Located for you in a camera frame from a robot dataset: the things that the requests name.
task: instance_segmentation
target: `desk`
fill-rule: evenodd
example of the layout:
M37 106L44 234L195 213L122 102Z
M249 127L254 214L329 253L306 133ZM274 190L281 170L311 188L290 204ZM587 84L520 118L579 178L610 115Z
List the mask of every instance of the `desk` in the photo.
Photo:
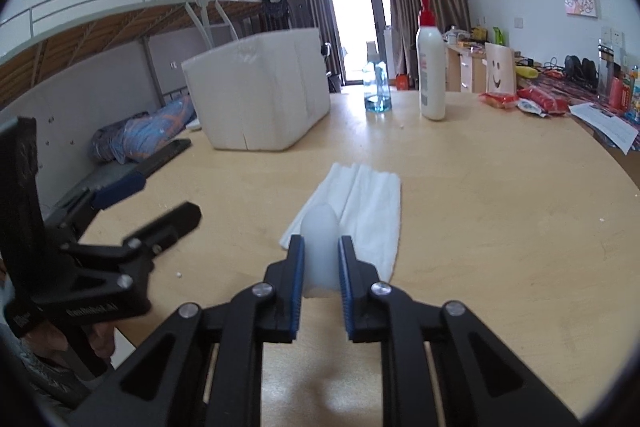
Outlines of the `desk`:
M202 208L200 228L156 260L152 311L121 330L138 344L181 303L228 301L261 280L331 164L366 162L402 178L392 283L419 301L464 301L583 414L640 328L635 185L570 118L465 93L447 93L442 122L420 117L416 92L393 104L376 116L361 96L332 95L331 113L285 153L214 151L190 134L190 150L85 236L116 242L181 201ZM265 346L262 424L380 425L379 350L347 342L339 300L303 301L298 338Z

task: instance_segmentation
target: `white pump bottle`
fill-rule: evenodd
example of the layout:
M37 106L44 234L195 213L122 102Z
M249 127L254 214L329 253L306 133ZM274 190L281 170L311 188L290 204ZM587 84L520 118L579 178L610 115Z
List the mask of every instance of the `white pump bottle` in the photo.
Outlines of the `white pump bottle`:
M446 57L436 17L429 10L430 0L420 0L420 28L415 36L420 80L420 113L430 120L442 120L445 113Z

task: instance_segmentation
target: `folded paper towel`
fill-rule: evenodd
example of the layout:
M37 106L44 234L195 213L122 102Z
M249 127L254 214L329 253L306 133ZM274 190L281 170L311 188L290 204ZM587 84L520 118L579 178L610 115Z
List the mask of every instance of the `folded paper towel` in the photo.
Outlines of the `folded paper towel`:
M351 235L357 258L373 264L381 280L391 279L400 237L398 175L361 164L334 163L280 239L281 247L289 248L289 239L300 233L307 211L322 203L333 207L340 235Z

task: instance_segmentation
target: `drawer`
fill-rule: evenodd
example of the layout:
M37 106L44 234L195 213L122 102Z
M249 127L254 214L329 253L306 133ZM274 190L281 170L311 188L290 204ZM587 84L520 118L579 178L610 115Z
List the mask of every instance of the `drawer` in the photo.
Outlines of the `drawer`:
M471 57L460 56L460 91L473 92L473 61Z

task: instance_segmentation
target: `loft bed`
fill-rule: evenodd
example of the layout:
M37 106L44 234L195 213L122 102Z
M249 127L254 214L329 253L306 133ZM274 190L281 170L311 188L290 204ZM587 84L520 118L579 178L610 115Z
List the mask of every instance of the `loft bed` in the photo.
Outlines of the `loft bed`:
M158 102L164 105L167 97L173 98L174 92L185 88L162 92L151 59L149 38L196 26L207 48L211 48L211 28L228 26L231 37L237 40L233 22L262 10L262 0L141 0L94 12L36 34L34 25L38 22L97 0L83 0L40 17L34 16L35 9L55 1L58 0L45 0L0 22L1 32L7 23L28 16L31 35L26 42L0 57L0 109L73 64L133 41L140 41L145 49Z

